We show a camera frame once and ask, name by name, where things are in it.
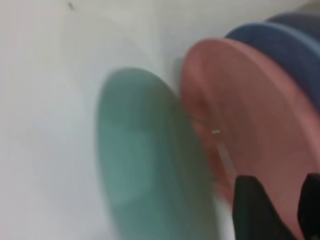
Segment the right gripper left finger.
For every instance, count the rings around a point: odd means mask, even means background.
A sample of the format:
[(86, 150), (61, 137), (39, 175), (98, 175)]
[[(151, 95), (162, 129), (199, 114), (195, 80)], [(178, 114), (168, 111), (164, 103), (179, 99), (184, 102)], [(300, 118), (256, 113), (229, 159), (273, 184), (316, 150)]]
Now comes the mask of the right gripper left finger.
[(237, 240), (295, 240), (258, 179), (236, 178), (232, 219)]

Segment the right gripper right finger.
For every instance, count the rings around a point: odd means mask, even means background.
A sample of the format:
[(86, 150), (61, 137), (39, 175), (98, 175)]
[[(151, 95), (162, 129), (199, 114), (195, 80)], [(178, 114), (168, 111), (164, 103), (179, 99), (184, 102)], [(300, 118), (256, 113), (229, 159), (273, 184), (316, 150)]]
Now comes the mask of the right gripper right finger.
[(309, 173), (303, 182), (297, 213), (305, 240), (320, 239), (320, 175)]

